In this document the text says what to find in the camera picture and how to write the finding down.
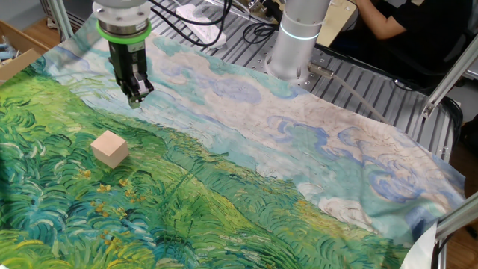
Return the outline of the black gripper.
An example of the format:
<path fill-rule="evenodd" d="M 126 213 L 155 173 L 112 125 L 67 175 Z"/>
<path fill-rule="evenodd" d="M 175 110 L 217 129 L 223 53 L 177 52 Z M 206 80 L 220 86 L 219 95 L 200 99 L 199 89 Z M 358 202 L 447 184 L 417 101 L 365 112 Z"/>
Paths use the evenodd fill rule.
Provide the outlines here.
<path fill-rule="evenodd" d="M 114 68 L 114 75 L 122 92 L 127 96 L 128 104 L 132 108 L 139 108 L 145 98 L 154 90 L 147 79 L 146 44 L 145 41 L 132 44 L 108 42 L 110 62 Z M 134 94 L 127 83 L 136 81 Z"/>

